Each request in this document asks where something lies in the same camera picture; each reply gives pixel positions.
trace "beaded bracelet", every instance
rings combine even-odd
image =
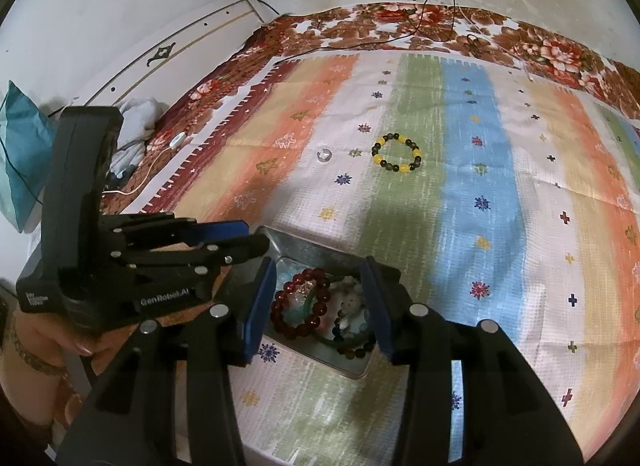
[[[305,318],[305,322],[297,327],[293,327],[285,323],[283,310],[289,306],[289,294],[296,291],[306,281],[315,280],[316,286],[313,289],[314,296],[318,298],[318,302],[313,306],[313,314],[309,314]],[[326,303],[331,300],[329,292],[329,279],[323,269],[305,269],[302,273],[295,274],[292,281],[288,281],[275,295],[275,300],[271,304],[271,323],[278,334],[284,334],[288,340],[294,340],[297,337],[304,338],[320,326],[320,317],[324,316],[327,311]]]
[[[313,290],[311,293],[309,293],[309,296],[306,297],[306,302],[305,302],[305,307],[304,307],[305,312],[309,312],[310,310],[313,310],[313,308],[316,305],[318,305],[318,303],[322,302],[322,299],[318,298],[318,303],[313,303],[313,300],[314,300],[315,297],[316,297],[316,291],[315,290]],[[317,331],[313,331],[313,333],[312,333],[314,338],[316,338],[318,341],[320,341],[321,343],[324,343],[325,345],[327,345],[329,347],[333,347],[340,354],[342,354],[342,352],[340,352],[340,351],[345,349],[345,348],[354,347],[356,345],[360,345],[361,343],[364,343],[365,341],[369,340],[370,335],[372,335],[372,334],[373,334],[373,331],[368,331],[366,333],[358,334],[356,337],[352,338],[350,341],[344,341],[344,340],[340,341],[340,340],[337,340],[335,337],[334,337],[333,340],[325,338],[325,337],[319,335]]]
[[[391,141],[391,139],[402,142],[411,148],[412,155],[414,156],[414,161],[411,164],[391,164],[390,162],[387,162],[382,155],[378,154],[378,151],[382,148],[383,144],[385,144],[386,141]],[[422,163],[422,152],[420,151],[420,147],[418,147],[414,141],[408,139],[405,135],[400,135],[398,132],[387,133],[382,137],[378,137],[376,139],[376,143],[371,147],[371,155],[373,156],[373,164],[380,164],[380,166],[386,170],[399,171],[400,173],[409,173],[410,171],[419,168]]]

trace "white cable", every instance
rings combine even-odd
[[[125,193],[124,191],[120,191],[120,190],[114,190],[114,191],[103,191],[103,194],[107,194],[107,193],[117,193],[118,195],[133,195],[136,191],[138,191],[140,188],[142,188],[142,186],[145,185],[146,180],[149,178],[149,176],[151,175],[151,170],[154,168],[154,164],[158,161],[158,159],[160,159],[160,157],[162,157],[162,154],[168,150],[171,150],[171,146],[166,147],[165,149],[163,149],[159,154],[158,157],[156,157],[154,159],[154,161],[151,163],[151,166],[149,166],[149,171],[146,172],[146,176],[145,179],[140,182],[140,184],[138,184],[136,186],[136,188],[133,191],[130,191],[129,193]]]

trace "green stripe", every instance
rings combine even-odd
[[[372,203],[358,253],[402,271],[402,284],[415,300],[427,301],[426,277],[435,260],[440,188],[444,183],[444,86],[440,61],[432,56],[402,57],[398,84],[383,118],[388,132],[406,135],[420,146],[422,165],[409,175],[375,170]],[[411,162],[398,142],[383,147],[390,162]]]
[[[640,191],[640,158],[631,144],[625,129],[620,125],[620,121],[624,121],[625,119],[620,119],[616,114],[603,106],[597,105],[597,107],[600,115],[604,117],[605,123],[609,126],[613,138],[618,142],[618,145],[621,146],[622,153],[625,155],[625,159],[629,165],[631,176],[636,182],[636,191]]]
[[[423,301],[429,296],[426,277],[435,258],[440,187],[444,182],[443,102],[438,59],[404,55],[382,125],[417,142],[423,162],[410,175],[370,165],[367,179],[372,182],[371,202],[358,244],[358,254],[374,255],[400,269],[402,283],[412,297]],[[408,148],[397,142],[385,147],[384,153],[390,161],[411,160]],[[398,417],[403,397],[398,393],[402,394],[405,372],[404,367],[391,367],[379,354],[372,358],[366,377],[357,382],[324,367],[300,370],[304,377],[301,385],[279,386],[290,388],[290,405],[283,407],[277,429],[270,432],[283,436],[274,454],[290,460],[302,448],[296,465],[314,460],[314,466],[354,466],[367,460],[378,464],[379,454],[387,448],[388,462],[395,436],[385,431],[389,417]],[[316,410],[320,400],[322,406]],[[288,419],[291,412],[294,416]],[[383,435],[386,443],[380,443]]]

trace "bracelet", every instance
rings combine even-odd
[[[382,155],[378,154],[378,151],[387,141],[391,141],[391,139],[395,139],[403,144],[406,144],[412,150],[412,155],[414,156],[414,161],[410,164],[391,164],[387,162]],[[380,164],[386,170],[399,171],[400,173],[409,173],[410,171],[415,170],[420,167],[422,164],[422,152],[420,151],[420,147],[415,144],[414,141],[408,139],[405,135],[400,135],[398,132],[396,133],[387,133],[382,137],[378,137],[376,139],[376,143],[371,147],[371,155],[373,156],[373,164]]]
[[[15,331],[15,316],[12,316],[11,318],[11,325],[9,327],[9,341],[11,341],[18,356],[20,356],[20,358],[36,372],[40,372],[41,374],[45,374],[46,376],[66,376],[65,367],[56,367],[54,365],[49,365],[46,361],[40,359],[35,354],[30,353],[30,351],[22,346],[22,343],[20,343],[20,340],[18,339],[18,334]]]
[[[306,298],[305,312],[309,312],[310,310],[313,309],[313,307],[318,305],[318,303],[314,303],[313,307],[311,305],[313,300],[314,300],[314,298],[315,298],[315,296],[316,296],[315,291],[312,291],[309,294],[309,296]],[[352,338],[350,341],[345,341],[344,339],[338,340],[336,338],[334,338],[333,340],[330,340],[328,338],[325,338],[324,336],[319,335],[318,332],[316,332],[316,331],[313,331],[312,334],[313,334],[314,338],[316,338],[318,341],[320,341],[321,343],[324,343],[325,345],[327,345],[329,347],[333,347],[338,352],[340,352],[340,349],[343,349],[343,348],[353,347],[354,345],[360,345],[361,343],[363,343],[364,341],[367,341],[369,339],[369,333],[361,333],[360,335]]]
[[[313,313],[305,317],[305,322],[297,327],[285,323],[283,311],[289,306],[289,295],[295,294],[296,289],[305,282],[314,281],[315,287],[309,293],[307,300],[313,295],[318,298],[318,302],[313,306]],[[320,326],[320,317],[327,311],[326,303],[331,300],[329,292],[329,279],[323,269],[305,269],[302,273],[295,274],[292,281],[288,281],[275,295],[275,300],[271,304],[271,323],[278,334],[284,334],[288,340],[298,337],[304,338],[311,334],[314,329]]]
[[[359,335],[353,338],[345,338],[342,336],[340,332],[340,321],[344,318],[344,314],[342,311],[338,311],[338,318],[335,319],[334,324],[335,327],[332,330],[332,334],[334,335],[334,341],[344,341],[346,345],[341,345],[338,347],[338,353],[344,355],[348,360],[352,360],[353,358],[363,359],[364,356],[367,355],[367,352],[371,352],[376,346],[376,335],[372,330],[359,332]],[[359,349],[353,349],[352,347],[356,347],[365,340],[366,343]]]

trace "gray cloth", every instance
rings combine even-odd
[[[124,118],[118,147],[111,158],[109,171],[118,179],[131,166],[137,167],[145,155],[145,141],[156,131],[156,121],[164,106],[155,99],[127,99],[117,104]]]

